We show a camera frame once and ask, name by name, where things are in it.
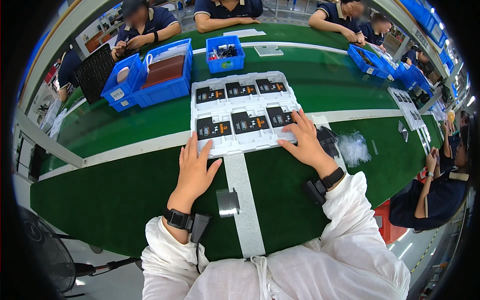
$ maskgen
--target green workbench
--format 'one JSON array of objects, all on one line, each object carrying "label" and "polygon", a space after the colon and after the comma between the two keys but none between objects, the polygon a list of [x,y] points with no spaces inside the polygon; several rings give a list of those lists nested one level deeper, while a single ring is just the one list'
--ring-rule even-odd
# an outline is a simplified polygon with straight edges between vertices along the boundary
[{"label": "green workbench", "polygon": [[[193,49],[204,48],[206,38],[246,28],[263,30],[267,35],[241,38],[241,42],[282,41],[348,48],[348,42],[341,35],[288,24],[233,26],[207,34],[188,32],[164,43],[191,37]],[[141,55],[151,48],[152,45],[142,49]],[[244,69],[221,74],[209,73],[204,54],[194,55],[192,82],[278,70],[285,74],[305,112],[397,109],[386,89],[389,86],[405,89],[404,86],[360,72],[349,56],[314,49],[281,49],[284,56],[260,58],[253,48],[245,48]],[[75,93],[76,96],[71,97],[77,97],[81,91]],[[188,131],[190,100],[190,96],[185,96],[147,108],[136,106],[121,113],[109,107],[104,99],[93,105],[85,103],[67,116],[58,142],[87,157],[146,139]],[[431,116],[423,118],[432,139],[430,145],[440,146],[437,124]],[[348,171],[366,174],[367,197],[373,207],[395,194],[424,167],[425,153],[417,133],[409,132],[405,143],[397,131],[399,120],[407,124],[403,117],[330,123],[332,130],[339,134],[360,131],[365,137],[372,159]],[[146,245],[145,223],[161,214],[176,186],[179,151],[180,147],[173,147],[42,180],[31,187],[31,207],[77,239],[105,250],[139,257]],[[313,169],[282,148],[246,153],[245,160],[266,252],[319,237],[329,220],[300,189],[302,182],[315,177]],[[51,158],[45,161],[44,171],[63,164]],[[213,216],[203,241],[206,255],[212,261],[242,257],[234,218],[220,218],[218,214],[216,191],[225,188],[228,184],[222,165],[211,187],[193,207],[193,211]]]}]

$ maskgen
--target white sleeve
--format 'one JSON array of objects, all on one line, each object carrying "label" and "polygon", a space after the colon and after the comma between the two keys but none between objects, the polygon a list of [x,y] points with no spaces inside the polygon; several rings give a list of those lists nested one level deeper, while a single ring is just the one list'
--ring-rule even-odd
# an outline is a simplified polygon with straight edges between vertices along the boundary
[{"label": "white sleeve", "polygon": [[[148,246],[142,252],[144,269],[143,300],[183,299],[199,276],[196,269],[196,244],[179,243],[167,231],[162,217],[154,217],[145,226]],[[208,265],[204,247],[199,245],[199,268]]]},{"label": "white sleeve", "polygon": [[359,172],[353,176],[347,174],[337,187],[327,192],[322,207],[332,222],[322,233],[322,251],[337,261],[382,278],[406,298],[410,271],[385,246],[366,191],[365,174]]}]

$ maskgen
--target white protective suit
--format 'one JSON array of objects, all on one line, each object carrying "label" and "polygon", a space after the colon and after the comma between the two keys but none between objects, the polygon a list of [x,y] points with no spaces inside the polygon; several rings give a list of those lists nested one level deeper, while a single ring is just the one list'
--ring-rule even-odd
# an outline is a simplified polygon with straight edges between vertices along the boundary
[{"label": "white protective suit", "polygon": [[180,244],[155,217],[145,227],[143,299],[405,299],[410,272],[386,248],[366,190],[359,172],[326,194],[323,210],[332,222],[321,240],[250,261],[212,263],[201,246],[201,275],[195,244]]}]

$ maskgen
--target navy polo shirt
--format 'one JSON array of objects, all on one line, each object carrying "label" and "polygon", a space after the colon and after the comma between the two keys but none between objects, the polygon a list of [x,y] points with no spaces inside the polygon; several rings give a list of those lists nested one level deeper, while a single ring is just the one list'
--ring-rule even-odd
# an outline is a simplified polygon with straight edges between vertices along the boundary
[{"label": "navy polo shirt", "polygon": [[450,151],[452,152],[452,157],[446,157],[444,152],[444,146],[438,149],[438,153],[440,155],[440,172],[446,172],[453,169],[455,166],[455,156],[456,156],[456,148],[460,144],[460,134],[454,134],[448,137],[448,145],[450,146]]},{"label": "navy polo shirt", "polygon": [[236,17],[250,17],[258,18],[264,12],[261,0],[240,0],[237,6],[232,11],[229,11],[219,1],[211,0],[196,0],[195,1],[195,16],[204,13],[210,19],[228,19]]},{"label": "navy polo shirt", "polygon": [[[167,26],[178,22],[179,21],[177,21],[173,14],[164,7],[149,8],[147,23],[145,23],[145,29],[142,35],[147,35],[154,31],[162,30]],[[119,29],[119,34],[117,36],[117,41],[115,42],[115,45],[119,41],[125,41],[127,38],[128,40],[130,40],[139,35],[140,34],[138,33],[138,30],[131,29],[126,24],[124,24]]]},{"label": "navy polo shirt", "polygon": [[430,191],[423,199],[425,218],[416,218],[415,210],[423,183],[414,180],[409,192],[390,200],[389,221],[392,225],[430,230],[438,228],[453,217],[463,201],[468,174],[445,172],[432,181]]},{"label": "navy polo shirt", "polygon": [[365,40],[371,44],[380,46],[384,43],[384,34],[383,33],[376,33],[372,29],[372,24],[367,22],[363,25],[359,25],[361,32],[366,37]]},{"label": "navy polo shirt", "polygon": [[68,50],[63,53],[61,65],[58,73],[58,80],[60,89],[68,86],[71,83],[74,87],[78,87],[77,78],[75,77],[75,70],[80,67],[82,60],[74,50]]},{"label": "navy polo shirt", "polygon": [[343,18],[341,3],[323,3],[321,4],[317,10],[322,10],[327,14],[327,18],[325,21],[330,23],[335,23],[342,25],[353,31],[354,33],[358,34],[361,32],[360,27],[357,25],[355,21],[352,20],[350,17]]},{"label": "navy polo shirt", "polygon": [[410,49],[408,50],[403,56],[402,59],[400,60],[401,62],[407,62],[407,58],[409,58],[412,61],[412,65],[417,66],[417,60],[419,58],[419,54],[417,51]]}]

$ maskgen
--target black tray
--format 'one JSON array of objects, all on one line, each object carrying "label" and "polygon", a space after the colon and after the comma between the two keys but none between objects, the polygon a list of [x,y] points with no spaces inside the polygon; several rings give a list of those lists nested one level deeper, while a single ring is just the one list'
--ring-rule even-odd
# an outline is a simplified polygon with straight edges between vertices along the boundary
[{"label": "black tray", "polygon": [[75,77],[89,104],[102,98],[101,94],[115,62],[107,43],[87,57],[75,70]]}]

